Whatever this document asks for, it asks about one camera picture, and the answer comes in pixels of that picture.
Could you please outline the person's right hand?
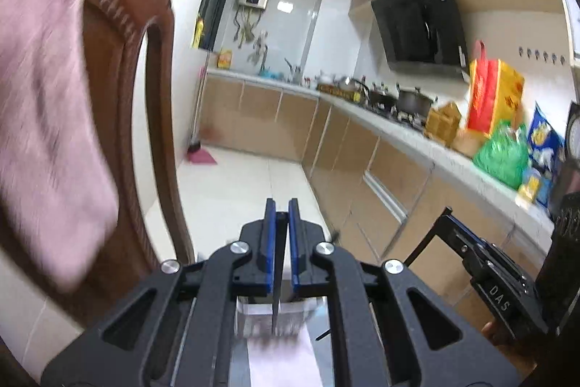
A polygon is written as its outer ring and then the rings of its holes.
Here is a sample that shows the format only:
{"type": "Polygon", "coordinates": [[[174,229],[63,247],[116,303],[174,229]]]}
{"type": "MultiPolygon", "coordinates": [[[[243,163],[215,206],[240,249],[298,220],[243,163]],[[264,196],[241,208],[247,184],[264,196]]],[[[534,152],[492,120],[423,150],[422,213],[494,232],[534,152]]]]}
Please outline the person's right hand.
{"type": "Polygon", "coordinates": [[[509,336],[508,330],[497,319],[487,322],[481,329],[481,333],[507,358],[521,362],[536,361],[533,349],[520,341],[513,340],[509,336]]]}

